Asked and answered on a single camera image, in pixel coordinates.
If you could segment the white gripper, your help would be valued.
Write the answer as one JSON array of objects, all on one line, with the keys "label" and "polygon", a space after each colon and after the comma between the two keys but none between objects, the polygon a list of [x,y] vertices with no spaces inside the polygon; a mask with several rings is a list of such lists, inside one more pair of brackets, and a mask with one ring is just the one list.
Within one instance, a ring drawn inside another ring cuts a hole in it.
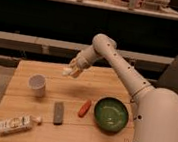
[{"label": "white gripper", "polygon": [[87,52],[87,51],[80,51],[77,54],[76,58],[73,58],[72,61],[70,61],[69,66],[70,68],[72,68],[72,72],[71,72],[71,76],[73,78],[77,78],[78,76],[80,76],[81,72],[83,71],[83,69],[87,69],[88,67],[90,67],[92,65],[92,59],[93,59],[93,55],[91,52]]}]

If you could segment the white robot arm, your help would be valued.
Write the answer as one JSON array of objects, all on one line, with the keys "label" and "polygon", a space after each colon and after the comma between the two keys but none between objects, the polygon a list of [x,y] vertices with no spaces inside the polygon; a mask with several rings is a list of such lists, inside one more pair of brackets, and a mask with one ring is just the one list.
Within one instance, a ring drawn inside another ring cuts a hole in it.
[{"label": "white robot arm", "polygon": [[137,106],[133,142],[178,142],[178,95],[152,86],[116,51],[115,40],[96,34],[92,44],[69,63],[77,77],[98,59],[106,59]]}]

